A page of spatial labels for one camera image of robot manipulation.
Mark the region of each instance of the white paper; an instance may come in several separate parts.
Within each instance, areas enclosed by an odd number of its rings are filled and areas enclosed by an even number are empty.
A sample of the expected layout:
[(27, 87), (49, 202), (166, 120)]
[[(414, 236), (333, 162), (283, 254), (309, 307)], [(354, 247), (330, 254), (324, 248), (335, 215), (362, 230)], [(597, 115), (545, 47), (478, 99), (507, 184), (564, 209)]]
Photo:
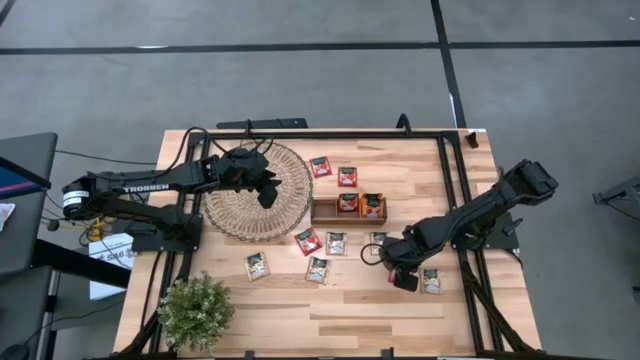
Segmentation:
[[(89, 243), (89, 256), (94, 259), (106, 261), (113, 265), (131, 269), (133, 268), (133, 261), (135, 259), (131, 252), (132, 242), (133, 238), (128, 234), (123, 233), (110, 235), (102, 239), (102, 241)], [(125, 291), (125, 289), (117, 286), (106, 285), (96, 281), (89, 282), (89, 298), (91, 300), (104, 299), (123, 291)]]
[(4, 223), (9, 219), (15, 208), (15, 204), (0, 204), (0, 231), (4, 229)]

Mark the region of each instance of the green plant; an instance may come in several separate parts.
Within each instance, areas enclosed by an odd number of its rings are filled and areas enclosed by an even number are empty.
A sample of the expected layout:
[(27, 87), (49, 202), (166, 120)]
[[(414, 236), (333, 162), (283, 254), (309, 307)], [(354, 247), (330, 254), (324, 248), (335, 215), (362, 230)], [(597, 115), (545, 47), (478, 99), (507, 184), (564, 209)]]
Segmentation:
[(177, 280), (158, 309), (167, 345), (189, 345), (191, 351), (213, 352), (235, 314), (229, 291), (206, 271), (202, 276), (189, 277), (189, 281)]

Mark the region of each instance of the concrete floor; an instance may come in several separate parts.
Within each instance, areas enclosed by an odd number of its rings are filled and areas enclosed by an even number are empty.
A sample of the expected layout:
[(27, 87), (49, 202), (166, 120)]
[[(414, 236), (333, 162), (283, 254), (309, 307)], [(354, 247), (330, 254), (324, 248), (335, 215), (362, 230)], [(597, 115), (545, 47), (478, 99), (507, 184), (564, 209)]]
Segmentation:
[[(633, 0), (443, 0), (442, 9), (450, 41), (640, 39)], [(429, 2), (19, 0), (0, 28), (0, 48), (374, 40), (437, 40)], [(637, 359), (639, 224), (593, 205), (591, 193), (640, 173), (640, 48), (452, 56), (467, 124), (487, 128), (496, 162), (539, 160), (561, 184), (545, 206), (514, 212), (525, 217), (518, 235), (544, 348)], [(0, 56), (0, 78), (2, 137), (55, 131), (60, 149), (139, 161), (156, 159), (165, 129), (246, 118), (373, 128), (405, 112), (414, 127), (453, 126), (438, 50)], [(57, 155), (52, 182), (123, 168)], [(41, 237), (77, 246), (74, 233)], [(117, 320), (61, 332), (55, 358), (106, 356)]]

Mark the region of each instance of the wicker basket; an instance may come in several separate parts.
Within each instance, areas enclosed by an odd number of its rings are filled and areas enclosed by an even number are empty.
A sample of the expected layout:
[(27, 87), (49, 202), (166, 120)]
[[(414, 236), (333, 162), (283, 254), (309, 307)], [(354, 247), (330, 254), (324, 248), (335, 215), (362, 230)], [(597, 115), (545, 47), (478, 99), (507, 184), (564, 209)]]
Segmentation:
[[(269, 141), (260, 145), (264, 152)], [(243, 140), (241, 147), (252, 149), (253, 140)], [(273, 143), (265, 154), (269, 170), (282, 180), (278, 197), (270, 209), (258, 203), (257, 191), (216, 191), (204, 197), (209, 222), (227, 236), (248, 242), (281, 238), (294, 229), (311, 205), (313, 182), (307, 163), (293, 150)]]

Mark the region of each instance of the small wooden tray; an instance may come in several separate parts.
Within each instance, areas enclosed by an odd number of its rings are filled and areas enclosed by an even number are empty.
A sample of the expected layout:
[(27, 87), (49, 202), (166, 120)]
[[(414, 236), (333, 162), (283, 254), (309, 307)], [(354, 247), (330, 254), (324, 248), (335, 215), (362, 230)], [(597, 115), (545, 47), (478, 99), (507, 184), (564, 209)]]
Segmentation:
[(384, 216), (368, 218), (357, 212), (338, 212), (338, 199), (313, 199), (311, 224), (317, 225), (382, 225), (387, 221), (387, 200), (383, 202)]

